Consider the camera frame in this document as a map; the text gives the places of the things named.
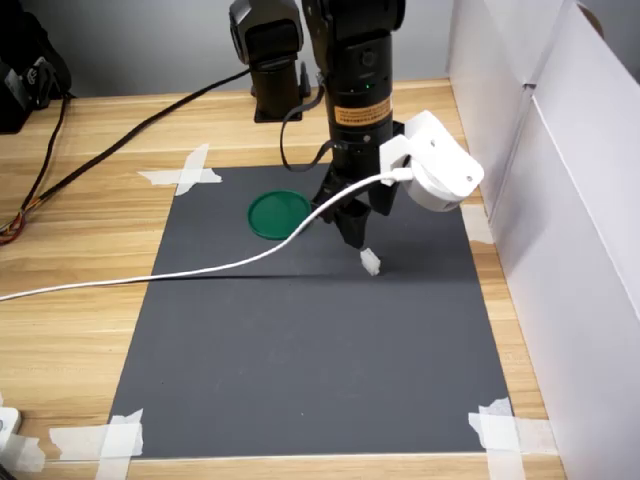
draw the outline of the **cable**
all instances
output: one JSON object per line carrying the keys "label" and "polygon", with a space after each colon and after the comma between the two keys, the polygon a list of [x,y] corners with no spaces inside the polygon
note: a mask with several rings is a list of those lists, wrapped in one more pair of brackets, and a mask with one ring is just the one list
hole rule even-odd
{"label": "cable", "polygon": [[49,138],[47,153],[44,157],[44,162],[42,163],[40,172],[38,173],[38,176],[36,177],[36,180],[33,183],[31,190],[29,190],[29,193],[27,194],[24,201],[22,202],[22,205],[20,206],[20,211],[16,214],[13,220],[11,220],[10,222],[7,222],[2,227],[0,227],[0,246],[8,245],[9,243],[13,242],[16,238],[18,238],[18,236],[20,236],[20,233],[22,232],[22,230],[24,229],[27,223],[25,209],[31,202],[31,199],[33,198],[35,193],[38,191],[38,187],[40,186],[40,183],[42,183],[42,179],[44,178],[44,175],[49,168],[51,155],[53,153],[53,146],[56,143],[56,138],[58,137],[58,132],[60,132],[60,128],[62,127],[62,121],[64,120],[64,116],[70,101],[71,101],[71,97],[67,95],[64,95],[62,97],[62,106],[60,107],[60,116],[58,117],[58,123],[56,124],[56,127],[54,128],[53,133],[51,134],[51,138]]}
{"label": "cable", "polygon": [[46,172],[46,170],[48,168],[49,160],[50,160],[50,157],[51,157],[51,152],[53,151],[53,146],[55,144],[56,137],[57,137],[58,132],[60,130],[60,127],[62,125],[62,119],[64,117],[66,108],[67,108],[68,103],[69,103],[70,98],[71,98],[70,96],[65,96],[63,98],[62,108],[61,108],[61,111],[60,111],[60,119],[58,120],[58,124],[56,125],[56,128],[55,128],[55,130],[53,132],[53,135],[51,137],[51,140],[49,141],[49,147],[47,148],[47,155],[45,157],[44,165],[43,165],[43,167],[42,167],[42,169],[40,171],[40,174],[38,175],[38,178],[36,179],[36,183],[34,184],[34,186],[32,187],[31,191],[29,192],[29,195],[27,195],[27,198],[23,202],[21,210],[16,214],[15,218],[12,221],[8,222],[7,224],[5,224],[3,227],[0,228],[0,246],[7,245],[7,244],[13,242],[16,238],[18,238],[18,236],[20,235],[20,233],[24,229],[24,226],[26,225],[27,215],[31,211],[33,211],[34,209],[38,208],[40,205],[42,205],[44,202],[46,202],[48,199],[50,199],[53,195],[55,195],[61,189],[63,189],[64,187],[69,185],[71,182],[73,182],[75,179],[77,179],[80,175],[82,175],[86,171],[90,170],[91,168],[95,167],[97,164],[99,164],[100,162],[102,162],[106,158],[108,158],[111,155],[113,155],[115,152],[117,152],[124,145],[129,143],[133,138],[135,138],[138,134],[140,134],[147,127],[149,127],[150,125],[154,124],[158,120],[166,117],[170,113],[173,113],[174,111],[176,111],[180,107],[183,107],[187,103],[192,102],[193,100],[201,97],[205,93],[207,93],[207,92],[209,92],[209,91],[211,91],[211,90],[213,90],[215,88],[221,87],[222,85],[226,85],[227,83],[230,83],[230,82],[232,82],[234,80],[237,80],[237,79],[239,79],[241,77],[244,77],[248,73],[249,73],[249,69],[244,70],[244,71],[242,71],[240,73],[237,73],[236,75],[233,75],[231,77],[225,78],[224,80],[221,80],[221,81],[216,82],[216,83],[212,83],[211,85],[209,85],[207,87],[204,87],[204,88],[198,90],[197,92],[194,92],[194,93],[192,93],[192,94],[190,94],[190,95],[178,100],[174,104],[169,105],[164,110],[156,113],[155,115],[147,118],[146,120],[144,120],[143,122],[138,124],[131,131],[129,131],[126,135],[124,135],[120,140],[118,140],[116,143],[114,143],[111,147],[109,147],[104,152],[100,153],[96,157],[94,157],[91,160],[89,160],[88,162],[86,162],[84,165],[82,165],[79,168],[77,168],[76,170],[74,170],[71,174],[67,175],[65,178],[63,178],[61,181],[59,181],[53,187],[49,188],[42,195],[40,195],[40,196],[38,196],[36,198],[32,198],[33,195],[35,194],[35,192],[37,191],[38,186],[40,185],[40,182],[42,181],[42,178],[44,177],[44,173]]}
{"label": "cable", "polygon": [[104,280],[98,282],[86,282],[86,283],[71,283],[67,285],[59,285],[56,287],[46,287],[39,288],[36,290],[28,290],[20,293],[13,293],[11,295],[5,295],[4,297],[0,297],[0,302],[5,302],[7,300],[13,300],[16,298],[28,297],[31,295],[39,295],[43,293],[51,293],[51,292],[60,292],[63,290],[71,290],[75,288],[87,288],[87,287],[107,287],[113,285],[126,285],[131,283],[139,283],[139,282],[153,282],[157,280],[168,280],[168,279],[179,279],[179,278],[187,278],[194,277],[196,275],[203,275],[207,273],[216,273],[222,270],[230,270],[232,268],[242,267],[244,265],[248,265],[253,262],[257,262],[258,260],[262,260],[265,257],[273,255],[274,253],[282,250],[284,247],[289,245],[305,228],[307,228],[316,218],[318,218],[322,212],[338,203],[340,200],[348,197],[353,194],[357,190],[366,187],[367,185],[371,185],[372,183],[381,182],[383,180],[392,180],[394,182],[405,182],[413,179],[413,173],[410,168],[396,168],[391,172],[381,173],[378,175],[373,175],[371,177],[365,178],[364,180],[360,180],[357,183],[354,183],[348,188],[345,188],[340,193],[329,199],[327,202],[323,203],[320,207],[318,207],[311,215],[309,215],[295,231],[289,235],[289,237],[284,240],[282,243],[276,245],[270,250],[263,252],[259,255],[256,255],[251,258],[247,258],[245,260],[240,260],[239,262],[228,263],[226,265],[220,265],[218,267],[210,267],[210,268],[202,268],[199,270],[191,270],[186,272],[176,272],[176,273],[166,273],[162,275],[149,275],[144,277],[131,277],[131,278],[121,278],[118,280]]}
{"label": "cable", "polygon": [[51,134],[51,138],[49,139],[49,144],[47,145],[47,154],[44,157],[44,163],[42,164],[40,173],[38,173],[38,177],[36,178],[36,181],[33,183],[31,190],[27,194],[27,197],[24,199],[24,202],[22,202],[22,206],[20,207],[20,210],[22,211],[24,211],[24,209],[27,208],[27,206],[29,205],[29,202],[31,202],[31,199],[35,195],[36,191],[38,190],[38,187],[40,186],[40,183],[42,182],[42,179],[44,178],[44,174],[49,168],[51,154],[53,153],[53,146],[56,143],[58,132],[60,131],[60,127],[62,127],[62,121],[64,120],[64,115],[67,111],[67,107],[69,106],[70,102],[71,102],[71,97],[69,95],[64,95],[62,97],[62,106],[60,107],[60,117],[58,118],[58,123],[56,124],[56,127],[53,129],[53,133]]}
{"label": "cable", "polygon": [[249,73],[249,69],[244,70],[243,72],[237,73],[229,78],[225,78],[224,80],[221,80],[219,82],[213,83],[207,87],[204,87],[200,90],[198,90],[197,92],[192,93],[191,95],[188,95],[186,97],[184,97],[181,100],[178,100],[176,103],[169,105],[167,108],[165,108],[164,110],[156,113],[155,115],[152,115],[151,117],[147,118],[146,120],[144,120],[143,122],[141,122],[140,124],[138,124],[137,126],[135,126],[129,133],[127,133],[124,137],[122,137],[120,140],[118,140],[116,143],[114,143],[113,145],[111,145],[109,148],[107,148],[104,152],[102,152],[101,154],[99,154],[98,156],[96,156],[95,158],[89,160],[87,163],[85,163],[84,165],[82,165],[81,167],[77,168],[75,171],[73,171],[71,174],[69,174],[67,177],[63,178],[60,182],[58,182],[57,184],[55,184],[53,187],[51,187],[49,190],[47,190],[46,192],[44,192],[41,196],[40,196],[40,201],[44,202],[46,201],[48,198],[50,198],[53,194],[55,194],[57,191],[59,191],[60,189],[66,187],[67,185],[69,185],[71,182],[73,182],[76,178],[78,178],[80,175],[82,175],[83,173],[85,173],[86,171],[88,171],[89,169],[95,167],[97,164],[99,164],[100,162],[102,162],[105,158],[113,155],[115,152],[117,152],[118,150],[120,150],[123,146],[125,146],[127,143],[129,143],[134,137],[136,137],[140,132],[142,132],[144,129],[146,129],[148,126],[152,125],[153,123],[157,122],[158,120],[160,120],[161,118],[166,117],[167,115],[169,115],[170,113],[173,113],[174,111],[176,111],[177,109],[179,109],[180,107],[185,106],[187,103],[192,102],[193,100],[195,100],[196,98],[201,97],[202,95],[204,95],[205,93],[221,87],[223,85],[226,85],[227,83],[233,82],[234,80],[237,80],[239,78],[244,77],[245,75],[247,75]]}
{"label": "cable", "polygon": [[289,113],[285,115],[284,120],[282,121],[282,128],[280,129],[280,158],[282,158],[282,165],[284,165],[284,168],[286,168],[290,172],[303,173],[311,170],[313,167],[315,167],[318,164],[320,160],[322,160],[322,157],[324,157],[325,154],[329,150],[331,150],[331,148],[337,147],[337,145],[333,141],[329,140],[324,145],[322,145],[322,147],[320,148],[320,151],[317,153],[316,157],[313,159],[311,163],[307,165],[301,165],[298,167],[292,166],[287,161],[287,156],[284,153],[284,129],[287,127],[287,123],[289,123],[289,121],[296,115],[300,113],[308,112],[309,110],[313,110],[318,105],[320,105],[320,102],[322,102],[322,99],[324,98],[324,93],[325,93],[324,78],[322,77],[322,75],[319,74],[318,75],[318,95],[316,96],[316,98],[314,98],[309,103],[305,103],[298,107],[292,108],[291,111],[289,111]]}

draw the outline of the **white wall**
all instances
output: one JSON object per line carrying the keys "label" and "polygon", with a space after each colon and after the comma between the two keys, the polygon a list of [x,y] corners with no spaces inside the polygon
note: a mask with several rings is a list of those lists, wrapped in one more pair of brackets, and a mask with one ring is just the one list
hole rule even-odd
{"label": "white wall", "polygon": [[[405,24],[394,37],[396,79],[446,76],[453,0],[407,3]],[[78,96],[193,91],[244,68],[229,34],[231,0],[24,0],[23,4],[49,31],[69,64],[72,91]],[[314,77],[306,26],[301,58]],[[249,85],[245,78],[227,88]]]}

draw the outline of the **white cardboard panel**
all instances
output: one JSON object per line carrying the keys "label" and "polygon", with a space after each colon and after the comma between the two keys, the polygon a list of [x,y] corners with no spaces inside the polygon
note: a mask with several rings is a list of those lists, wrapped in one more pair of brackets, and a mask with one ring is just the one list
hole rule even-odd
{"label": "white cardboard panel", "polygon": [[573,7],[535,96],[638,312],[640,86]]}
{"label": "white cardboard panel", "polygon": [[536,83],[564,0],[484,0],[521,84]]}
{"label": "white cardboard panel", "polygon": [[568,477],[637,478],[638,319],[564,162],[535,105],[493,234]]}
{"label": "white cardboard panel", "polygon": [[523,87],[481,0],[456,0],[449,74],[471,155],[485,169],[481,184],[491,215],[523,105]]}

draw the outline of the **white cable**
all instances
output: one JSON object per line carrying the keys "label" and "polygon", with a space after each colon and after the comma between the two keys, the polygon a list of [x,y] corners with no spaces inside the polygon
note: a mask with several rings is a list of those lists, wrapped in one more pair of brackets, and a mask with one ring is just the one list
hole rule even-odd
{"label": "white cable", "polygon": [[305,228],[307,228],[311,224],[311,222],[313,222],[316,218],[318,218],[318,216],[320,216],[322,212],[327,210],[336,202],[339,202],[340,200],[342,200],[344,197],[351,195],[355,191],[360,190],[361,188],[366,187],[367,185],[370,185],[372,183],[381,182],[382,180],[393,180],[394,182],[406,182],[412,179],[413,179],[413,172],[411,171],[410,168],[396,168],[391,172],[381,173],[379,175],[374,175],[372,177],[365,178],[364,180],[361,180],[351,185],[350,187],[344,189],[343,191],[338,193],[336,196],[334,196],[327,202],[323,203],[311,215],[309,215],[304,220],[304,222],[302,222],[300,226],[296,228],[291,235],[289,235],[289,238],[287,238],[285,241],[276,245],[272,249],[267,250],[266,252],[256,255],[255,257],[247,258],[246,260],[241,260],[235,263],[228,263],[227,265],[220,265],[218,267],[201,268],[199,270],[191,270],[187,272],[165,273],[162,275],[149,275],[145,277],[121,278],[118,280],[103,280],[98,282],[70,283],[67,285],[58,285],[56,287],[38,288],[36,290],[28,290],[25,292],[12,293],[11,295],[5,295],[4,297],[0,297],[0,302],[13,300],[16,298],[29,297],[31,295],[39,295],[42,293],[71,290],[74,288],[107,287],[111,285],[126,285],[129,283],[138,283],[138,282],[153,282],[155,280],[167,280],[171,278],[193,277],[193,276],[202,275],[205,273],[215,273],[215,272],[220,272],[222,270],[229,270],[231,268],[242,267],[243,265],[257,262],[258,260],[262,260],[263,258],[268,257],[269,255],[272,255],[278,252],[279,250],[282,250],[289,243],[291,243],[293,239],[295,239],[300,234],[300,232],[302,232]]}

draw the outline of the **masking tape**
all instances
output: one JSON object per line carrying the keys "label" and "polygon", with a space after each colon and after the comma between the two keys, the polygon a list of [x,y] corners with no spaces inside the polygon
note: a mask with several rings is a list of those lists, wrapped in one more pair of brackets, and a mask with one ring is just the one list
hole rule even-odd
{"label": "masking tape", "polygon": [[469,425],[487,451],[491,480],[524,480],[523,454],[558,455],[548,420],[512,416],[509,399],[469,413]]}
{"label": "masking tape", "polygon": [[462,218],[469,240],[493,245],[493,235],[489,228],[489,219],[483,205],[462,205]]}
{"label": "masking tape", "polygon": [[99,461],[96,479],[127,478],[131,457],[142,455],[142,412],[115,415],[108,425],[52,428],[51,441],[63,461]]}
{"label": "masking tape", "polygon": [[[0,394],[0,407],[3,398]],[[45,455],[38,447],[39,438],[11,434],[5,447],[0,451],[0,463],[12,472],[41,472],[44,468]]]}
{"label": "masking tape", "polygon": [[182,170],[154,170],[138,172],[152,185],[177,185],[176,197],[187,193],[196,183],[221,183],[222,177],[210,168],[204,168],[209,144],[200,145],[185,161]]}

